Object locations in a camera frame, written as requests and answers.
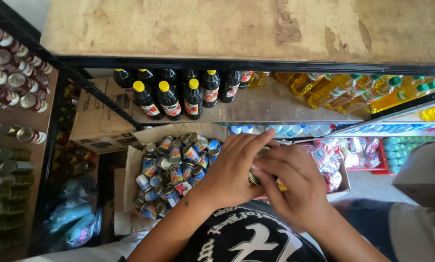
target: black t-shirt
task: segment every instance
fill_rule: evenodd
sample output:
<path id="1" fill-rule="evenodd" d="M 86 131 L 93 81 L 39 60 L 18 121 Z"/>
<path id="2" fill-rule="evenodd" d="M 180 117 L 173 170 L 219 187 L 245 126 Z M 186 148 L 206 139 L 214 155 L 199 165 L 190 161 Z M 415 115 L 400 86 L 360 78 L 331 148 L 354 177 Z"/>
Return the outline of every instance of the black t-shirt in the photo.
<path id="1" fill-rule="evenodd" d="M 176 262 L 325 262 L 262 202 L 215 211 L 192 235 Z"/>

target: yellow bottle cap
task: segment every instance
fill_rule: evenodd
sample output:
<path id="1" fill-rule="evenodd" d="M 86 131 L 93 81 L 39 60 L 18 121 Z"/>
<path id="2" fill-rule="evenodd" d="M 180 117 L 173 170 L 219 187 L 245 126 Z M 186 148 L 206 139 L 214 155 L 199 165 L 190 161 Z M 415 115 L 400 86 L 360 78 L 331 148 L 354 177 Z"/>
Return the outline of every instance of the yellow bottle cap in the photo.
<path id="1" fill-rule="evenodd" d="M 194 78 L 190 79 L 190 81 L 189 81 L 189 87 L 191 89 L 197 89 L 198 88 L 198 80 L 196 80 Z"/>
<path id="2" fill-rule="evenodd" d="M 169 90 L 169 83 L 166 81 L 159 82 L 159 90 L 162 92 L 167 92 Z"/>
<path id="3" fill-rule="evenodd" d="M 143 92 L 145 90 L 145 84 L 142 81 L 133 82 L 133 89 L 137 92 Z"/>

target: worn wood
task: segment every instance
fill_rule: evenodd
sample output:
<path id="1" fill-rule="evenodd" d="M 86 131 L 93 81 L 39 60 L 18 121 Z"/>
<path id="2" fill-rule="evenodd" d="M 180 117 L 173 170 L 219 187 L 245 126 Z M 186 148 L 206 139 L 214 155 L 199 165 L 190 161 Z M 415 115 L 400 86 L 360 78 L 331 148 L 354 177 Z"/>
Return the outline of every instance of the worn wood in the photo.
<path id="1" fill-rule="evenodd" d="M 435 64 L 435 0 L 52 0 L 58 55 Z"/>
<path id="2" fill-rule="evenodd" d="M 307 106 L 302 97 L 291 94 L 288 86 L 277 83 L 268 77 L 266 83 L 256 90 L 245 88 L 238 90 L 235 100 L 222 103 L 219 98 L 215 107 L 203 108 L 203 115 L 198 120 L 184 116 L 178 121 L 167 117 L 151 120 L 140 107 L 133 106 L 133 119 L 145 125 L 155 123 L 263 123 L 272 124 L 314 124 L 314 123 L 358 123 L 371 118 L 371 111 L 357 110 L 344 115 L 325 108 L 313 110 Z"/>
<path id="3" fill-rule="evenodd" d="M 51 82 L 47 85 L 47 87 L 51 91 L 51 94 L 45 99 L 45 101 L 48 103 L 46 111 L 37 113 L 30 110 L 24 110 L 19 105 L 16 105 L 13 112 L 0 111 L 0 123 L 12 123 L 19 126 L 28 126 L 47 134 L 57 84 L 57 69 L 53 69 L 49 76 L 51 77 Z M 33 175 L 35 177 L 34 184 L 30 187 L 31 195 L 28 199 L 28 211 L 25 214 L 25 225 L 23 228 L 24 243 L 21 246 L 13 247 L 0 253 L 0 261 L 2 262 L 20 260 L 26 258 L 27 256 L 36 200 L 38 198 L 38 190 L 40 188 L 41 174 L 46 173 L 45 170 L 42 170 L 46 142 L 47 141 L 36 145 L 30 143 L 21 143 L 16 138 L 0 137 L 0 148 L 31 150 L 32 156 L 30 158 L 30 162 L 34 165 Z"/>

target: white graphic print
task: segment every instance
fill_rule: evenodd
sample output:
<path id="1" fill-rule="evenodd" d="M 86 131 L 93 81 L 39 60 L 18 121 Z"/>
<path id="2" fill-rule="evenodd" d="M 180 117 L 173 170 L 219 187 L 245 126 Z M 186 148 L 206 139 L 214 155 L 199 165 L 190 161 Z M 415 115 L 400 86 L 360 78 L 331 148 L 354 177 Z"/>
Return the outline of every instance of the white graphic print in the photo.
<path id="1" fill-rule="evenodd" d="M 237 246 L 229 249 L 229 251 L 241 250 L 237 256 L 232 259 L 232 262 L 241 262 L 255 250 L 273 250 L 279 245 L 278 243 L 266 243 L 269 238 L 269 229 L 265 225 L 256 223 L 246 226 L 245 228 L 255 230 L 255 235 L 253 235 L 253 238 L 249 242 L 241 242 Z"/>
<path id="2" fill-rule="evenodd" d="M 303 244 L 302 241 L 300 241 L 298 237 L 290 231 L 279 229 L 278 232 L 285 233 L 289 237 L 289 239 L 287 239 L 287 242 L 285 243 L 284 248 L 282 249 L 282 253 L 279 254 L 279 258 L 277 260 L 278 262 L 285 262 L 290 257 L 290 255 L 297 251 L 299 248 L 301 248 Z"/>
<path id="3" fill-rule="evenodd" d="M 203 247 L 200 251 L 200 256 L 198 257 L 197 261 L 200 261 L 201 259 L 206 258 L 203 262 L 213 262 L 213 248 L 214 248 L 214 238 L 211 238 L 208 242 L 204 243 Z"/>

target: hand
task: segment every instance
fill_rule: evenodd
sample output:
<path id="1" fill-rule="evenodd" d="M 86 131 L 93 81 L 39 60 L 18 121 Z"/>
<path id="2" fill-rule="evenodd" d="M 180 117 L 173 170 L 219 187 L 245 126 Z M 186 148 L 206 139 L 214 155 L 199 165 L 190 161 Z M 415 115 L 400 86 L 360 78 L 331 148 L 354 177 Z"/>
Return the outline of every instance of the hand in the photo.
<path id="1" fill-rule="evenodd" d="M 279 145 L 272 141 L 275 134 L 274 129 L 269 129 L 260 135 L 242 133 L 227 137 L 216 160 L 189 194 L 205 199 L 213 211 L 263 195 L 263 187 L 248 182 L 248 172 L 263 146 Z"/>
<path id="2" fill-rule="evenodd" d="M 297 230 L 315 229 L 335 211 L 327 201 L 325 180 L 313 159 L 298 145 L 281 146 L 265 152 L 253 163 L 269 203 Z M 287 187 L 280 192 L 274 174 Z"/>

